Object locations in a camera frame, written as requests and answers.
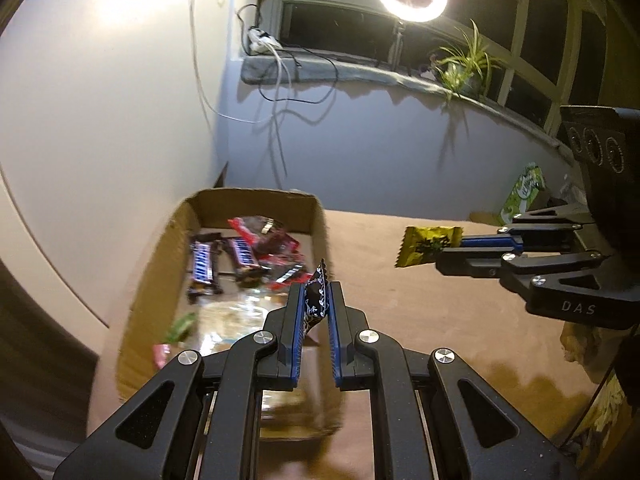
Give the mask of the yellow candy packet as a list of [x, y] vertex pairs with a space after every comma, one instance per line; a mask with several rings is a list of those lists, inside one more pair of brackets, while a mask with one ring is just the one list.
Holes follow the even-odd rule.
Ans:
[[461, 226], [407, 226], [396, 258], [396, 268], [434, 263], [446, 248], [461, 245]]

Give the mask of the green candy packet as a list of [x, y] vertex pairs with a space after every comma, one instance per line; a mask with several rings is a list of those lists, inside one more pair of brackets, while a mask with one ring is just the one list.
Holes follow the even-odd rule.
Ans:
[[189, 312], [171, 324], [165, 334], [165, 344], [178, 344], [180, 341], [186, 340], [196, 325], [198, 315], [195, 312]]

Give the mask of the large cracker pack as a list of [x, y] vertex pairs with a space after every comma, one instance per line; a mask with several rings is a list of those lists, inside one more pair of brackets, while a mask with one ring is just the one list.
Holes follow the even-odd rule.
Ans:
[[271, 292], [239, 292], [230, 299], [198, 304], [195, 348], [210, 356], [231, 348], [235, 341], [258, 332], [267, 315], [285, 305], [285, 296]]

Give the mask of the Snickers bar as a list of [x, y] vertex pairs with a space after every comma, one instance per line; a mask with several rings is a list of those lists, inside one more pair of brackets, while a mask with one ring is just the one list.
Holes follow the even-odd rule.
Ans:
[[236, 284], [257, 287], [265, 281], [267, 268], [258, 261], [245, 240], [241, 237], [224, 237], [222, 248], [231, 260]]
[[224, 292], [218, 276], [221, 241], [218, 232], [198, 234], [191, 240], [191, 281], [186, 291], [191, 304], [200, 297], [218, 296]]

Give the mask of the black patterned candy packet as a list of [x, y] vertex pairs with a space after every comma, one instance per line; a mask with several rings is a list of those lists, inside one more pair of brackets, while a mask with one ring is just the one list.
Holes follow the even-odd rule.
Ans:
[[314, 273], [304, 285], [304, 334], [307, 335], [325, 317], [326, 305], [326, 263], [321, 260]]

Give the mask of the red clear snack bag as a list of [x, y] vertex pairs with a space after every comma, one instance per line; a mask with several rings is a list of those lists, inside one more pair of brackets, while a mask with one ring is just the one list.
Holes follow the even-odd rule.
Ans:
[[260, 260], [260, 264], [266, 270], [266, 284], [274, 292], [305, 283], [311, 277], [304, 256], [298, 252], [269, 255]]
[[228, 220], [228, 225], [250, 245], [258, 259], [298, 252], [299, 242], [276, 219], [265, 216], [233, 217]]

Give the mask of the green white shopping bag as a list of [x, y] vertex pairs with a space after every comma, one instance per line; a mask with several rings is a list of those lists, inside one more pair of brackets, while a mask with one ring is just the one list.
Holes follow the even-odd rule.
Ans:
[[541, 168], [534, 162], [527, 164], [516, 179], [499, 212], [502, 224], [509, 224], [517, 214], [524, 214], [537, 195], [546, 188]]

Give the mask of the potted spider plant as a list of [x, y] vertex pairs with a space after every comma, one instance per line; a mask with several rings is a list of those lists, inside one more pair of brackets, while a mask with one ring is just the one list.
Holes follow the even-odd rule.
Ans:
[[445, 56], [434, 62], [434, 70], [446, 91], [448, 102], [460, 98], [475, 101], [487, 98], [494, 73], [506, 66], [504, 58], [489, 52], [489, 44], [474, 20], [471, 20], [471, 25], [470, 32], [458, 29], [464, 40], [464, 47], [438, 48]]

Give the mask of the cardboard box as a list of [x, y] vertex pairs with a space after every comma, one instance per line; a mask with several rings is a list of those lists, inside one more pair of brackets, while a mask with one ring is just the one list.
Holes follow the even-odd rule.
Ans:
[[[125, 290], [113, 304], [110, 331], [93, 379], [87, 429], [93, 431], [136, 393], [178, 351], [204, 356], [227, 350], [259, 330], [267, 314], [282, 307], [288, 286], [284, 266], [249, 280], [235, 269], [227, 242], [238, 237], [231, 220], [266, 217], [280, 223], [298, 244], [308, 270], [329, 262], [326, 214], [312, 194], [261, 188], [211, 188], [178, 206], [160, 231]], [[192, 285], [192, 240], [209, 233], [221, 289]]]

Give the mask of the grey window sill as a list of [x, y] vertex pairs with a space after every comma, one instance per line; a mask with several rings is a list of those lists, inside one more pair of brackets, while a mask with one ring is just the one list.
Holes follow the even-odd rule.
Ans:
[[[421, 96], [439, 96], [446, 99], [446, 91], [441, 84], [428, 79], [410, 77], [398, 73], [380, 70], [370, 66], [334, 61], [310, 54], [296, 54], [296, 60], [284, 58], [285, 67], [290, 71], [292, 81], [296, 84], [337, 84], [338, 82], [356, 82], [368, 86], [402, 89]], [[475, 106], [478, 110], [506, 122], [508, 125], [522, 130], [536, 141], [557, 151], [564, 159], [572, 162], [574, 157], [570, 149], [559, 140], [552, 138], [541, 128], [507, 110], [494, 101], [485, 99], [472, 100], [460, 98], [461, 101]]]

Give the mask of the white power strip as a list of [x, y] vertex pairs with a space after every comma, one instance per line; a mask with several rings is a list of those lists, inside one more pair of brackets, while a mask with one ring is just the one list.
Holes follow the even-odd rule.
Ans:
[[276, 38], [258, 27], [252, 27], [247, 33], [247, 38], [251, 55], [268, 55], [282, 49]]

